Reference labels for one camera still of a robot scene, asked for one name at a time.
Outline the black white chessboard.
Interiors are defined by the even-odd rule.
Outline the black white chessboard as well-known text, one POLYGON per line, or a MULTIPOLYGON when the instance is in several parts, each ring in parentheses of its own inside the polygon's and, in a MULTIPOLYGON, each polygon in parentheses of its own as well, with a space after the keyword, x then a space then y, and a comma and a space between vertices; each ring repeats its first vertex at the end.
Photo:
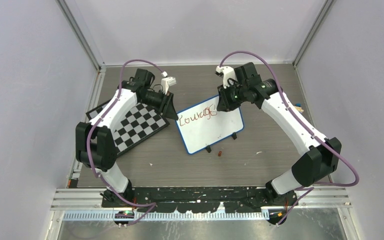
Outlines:
POLYGON ((120 119, 113 130, 117 156, 124 155, 169 125, 169 121, 157 114, 152 107, 143 103, 137 104, 120 119))

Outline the blue framed whiteboard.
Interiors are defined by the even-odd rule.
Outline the blue framed whiteboard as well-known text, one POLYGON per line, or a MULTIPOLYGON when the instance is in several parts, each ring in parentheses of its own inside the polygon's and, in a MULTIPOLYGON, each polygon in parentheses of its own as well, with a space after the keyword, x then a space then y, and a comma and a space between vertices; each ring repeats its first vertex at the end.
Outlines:
POLYGON ((241 132, 242 111, 218 111, 219 96, 215 95, 177 112, 175 121, 183 145, 189 155, 206 149, 241 132))

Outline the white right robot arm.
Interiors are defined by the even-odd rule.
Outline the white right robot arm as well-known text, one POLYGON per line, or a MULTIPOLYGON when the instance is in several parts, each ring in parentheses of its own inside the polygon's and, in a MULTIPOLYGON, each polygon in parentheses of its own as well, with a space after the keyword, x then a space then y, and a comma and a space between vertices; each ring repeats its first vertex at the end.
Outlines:
POLYGON ((217 66, 215 73, 222 78, 217 111, 231 112, 245 102, 256 105, 281 127, 300 155, 290 170, 266 183, 262 191, 265 203, 279 205, 286 194, 337 170, 341 142, 327 138, 301 116, 274 79, 262 80, 252 62, 236 68, 217 66))

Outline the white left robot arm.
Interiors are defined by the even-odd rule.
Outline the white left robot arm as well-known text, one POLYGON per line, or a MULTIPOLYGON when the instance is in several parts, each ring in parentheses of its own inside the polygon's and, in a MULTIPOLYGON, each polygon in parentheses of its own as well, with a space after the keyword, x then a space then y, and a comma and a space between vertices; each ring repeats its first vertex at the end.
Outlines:
POLYGON ((114 96, 104 109, 89 122, 79 122, 75 128, 75 158, 90 168, 94 176, 106 185, 103 196, 121 207, 133 205, 134 190, 131 181, 116 163, 118 147, 113 131, 117 122, 137 104, 152 107, 161 116, 177 120, 174 94, 169 87, 177 80, 166 71, 161 73, 160 91, 152 89, 155 75, 145 69, 137 69, 129 80, 122 80, 114 96))

